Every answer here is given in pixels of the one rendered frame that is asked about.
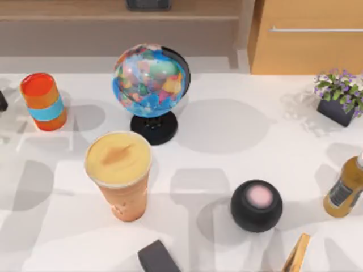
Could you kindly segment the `colourful globe on black stand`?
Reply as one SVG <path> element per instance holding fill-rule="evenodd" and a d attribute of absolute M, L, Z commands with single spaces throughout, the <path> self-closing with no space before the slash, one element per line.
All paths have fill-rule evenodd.
<path fill-rule="evenodd" d="M 191 82 L 189 64 L 178 52 L 157 44 L 138 44 L 124 51 L 113 70 L 113 93 L 133 117 L 131 131 L 151 145 L 162 145 L 177 132 L 173 107 Z"/>

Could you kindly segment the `orange drink cup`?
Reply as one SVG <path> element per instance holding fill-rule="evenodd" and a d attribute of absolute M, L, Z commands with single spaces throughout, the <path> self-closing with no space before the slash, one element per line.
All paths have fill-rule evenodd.
<path fill-rule="evenodd" d="M 132 131 L 114 131 L 90 144 L 85 171 L 114 216 L 132 222 L 146 211 L 152 161 L 151 146 L 143 136 Z"/>

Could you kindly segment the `black round speaker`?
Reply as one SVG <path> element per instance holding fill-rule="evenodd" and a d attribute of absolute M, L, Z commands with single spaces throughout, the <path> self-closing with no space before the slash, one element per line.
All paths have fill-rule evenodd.
<path fill-rule="evenodd" d="M 264 180 L 248 180 L 234 191 L 230 201 L 234 222 L 243 230 L 261 233 L 273 228 L 282 216 L 278 190 Z"/>

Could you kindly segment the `wooden open shelf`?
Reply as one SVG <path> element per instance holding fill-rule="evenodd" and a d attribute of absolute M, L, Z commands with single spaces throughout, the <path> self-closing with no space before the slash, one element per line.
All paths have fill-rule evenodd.
<path fill-rule="evenodd" d="M 110 57 L 139 43 L 188 56 L 244 48 L 254 0 L 172 0 L 131 11 L 125 0 L 0 0 L 0 56 Z"/>

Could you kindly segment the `dark grey flat block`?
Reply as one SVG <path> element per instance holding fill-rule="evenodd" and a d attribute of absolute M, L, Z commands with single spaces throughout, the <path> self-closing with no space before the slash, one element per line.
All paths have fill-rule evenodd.
<path fill-rule="evenodd" d="M 160 240 L 145 246 L 137 254 L 144 272 L 182 272 Z"/>

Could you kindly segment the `dark grey box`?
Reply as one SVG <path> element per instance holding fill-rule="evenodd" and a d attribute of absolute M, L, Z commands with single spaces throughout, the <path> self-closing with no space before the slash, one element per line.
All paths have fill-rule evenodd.
<path fill-rule="evenodd" d="M 125 0 L 130 11 L 166 11 L 172 6 L 172 0 Z"/>

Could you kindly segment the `orange and blue cup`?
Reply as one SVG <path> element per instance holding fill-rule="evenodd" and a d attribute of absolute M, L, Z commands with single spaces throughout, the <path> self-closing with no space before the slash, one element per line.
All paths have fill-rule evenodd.
<path fill-rule="evenodd" d="M 35 125 L 42 131 L 60 129 L 67 120 L 54 77 L 47 73 L 33 73 L 20 83 L 20 91 Z"/>

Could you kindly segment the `wooden cupboard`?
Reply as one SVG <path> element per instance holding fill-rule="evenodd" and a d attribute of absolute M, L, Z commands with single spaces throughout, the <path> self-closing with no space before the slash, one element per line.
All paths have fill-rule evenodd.
<path fill-rule="evenodd" d="M 363 0 L 255 0 L 247 52 L 255 75 L 363 71 L 363 33 L 279 33 L 276 28 L 363 29 Z"/>

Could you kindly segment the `purple flowers in black pot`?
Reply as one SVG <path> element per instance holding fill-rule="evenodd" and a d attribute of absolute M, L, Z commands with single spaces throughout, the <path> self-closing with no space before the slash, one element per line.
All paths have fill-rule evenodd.
<path fill-rule="evenodd" d="M 320 99 L 317 111 L 343 127 L 363 116 L 363 80 L 346 69 L 317 74 L 314 94 Z"/>

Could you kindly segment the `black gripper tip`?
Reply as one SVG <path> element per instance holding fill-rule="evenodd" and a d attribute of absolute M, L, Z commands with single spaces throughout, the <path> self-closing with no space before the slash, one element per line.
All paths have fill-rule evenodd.
<path fill-rule="evenodd" d="M 0 112 L 5 112 L 8 109 L 8 106 L 8 102 L 3 92 L 0 90 Z"/>

